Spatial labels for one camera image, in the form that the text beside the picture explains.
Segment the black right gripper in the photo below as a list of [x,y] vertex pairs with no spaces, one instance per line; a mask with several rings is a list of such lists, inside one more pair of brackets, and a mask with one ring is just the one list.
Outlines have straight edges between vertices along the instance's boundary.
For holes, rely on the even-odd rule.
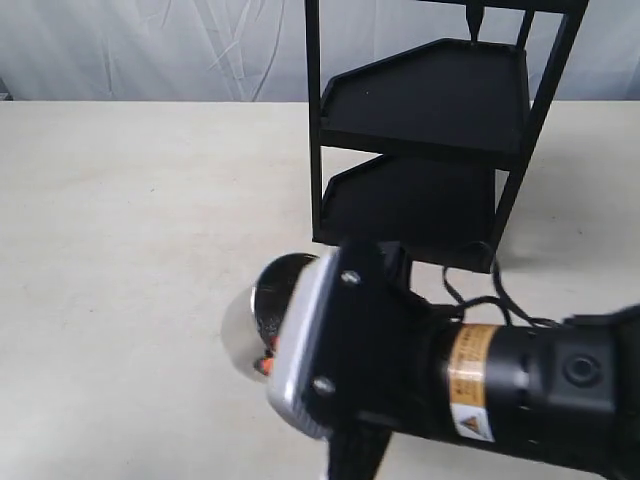
[[[372,479],[395,433],[459,441],[440,370],[452,310],[392,279],[375,243],[344,243],[332,261],[303,399],[328,431],[328,478]],[[278,346],[273,337],[270,349]],[[270,375],[273,363],[263,356],[255,370]]]

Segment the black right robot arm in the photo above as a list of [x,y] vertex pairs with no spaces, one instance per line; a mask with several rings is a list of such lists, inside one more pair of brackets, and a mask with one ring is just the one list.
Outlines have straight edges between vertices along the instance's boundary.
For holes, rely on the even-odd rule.
[[564,321],[494,295],[433,304],[396,242],[305,268],[267,398],[328,444],[330,479],[372,479],[393,434],[597,474],[639,475],[639,309]]

